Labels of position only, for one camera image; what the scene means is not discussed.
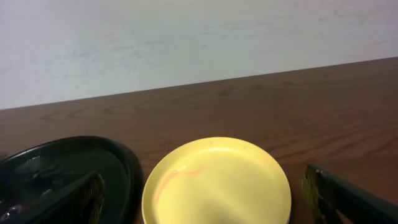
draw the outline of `plate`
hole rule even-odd
[[[105,187],[98,224],[131,223],[142,196],[137,157],[126,146],[101,137],[77,136],[30,148],[0,161],[0,171],[4,197],[0,217],[15,205],[21,207],[21,215],[32,212],[44,195],[57,194],[92,172],[102,176]],[[21,223],[13,219],[11,216],[9,221]]]
[[[286,224],[291,194],[266,151],[233,138],[187,143],[164,157],[142,195],[146,224]]]

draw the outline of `red stain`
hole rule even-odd
[[[160,195],[162,194],[163,190],[166,188],[167,184],[174,179],[176,176],[179,174],[187,174],[189,177],[196,177],[197,175],[201,174],[203,171],[205,171],[205,167],[199,168],[199,169],[193,169],[193,170],[173,170],[162,182],[162,185],[160,186],[159,190],[157,191],[157,194],[155,196],[155,206],[159,203],[160,200]]]

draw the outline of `wooden table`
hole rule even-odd
[[[280,162],[291,222],[311,223],[300,186],[309,162],[398,203],[397,97],[398,58],[389,58],[3,110],[0,149],[103,136],[130,147],[147,177],[189,141],[240,138]]]

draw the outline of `wood grain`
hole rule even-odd
[[[240,138],[265,149],[292,188],[292,223],[311,223],[300,180],[317,162],[398,203],[398,58],[0,111],[0,149],[95,135],[127,145],[147,177],[189,141]],[[141,215],[136,223],[142,223]]]

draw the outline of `black plate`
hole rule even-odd
[[[126,146],[94,136],[48,142],[1,161],[0,216],[10,206],[29,209],[41,195],[90,172],[105,183],[99,223],[131,223],[142,195],[139,161]],[[37,176],[44,181],[33,181]]]

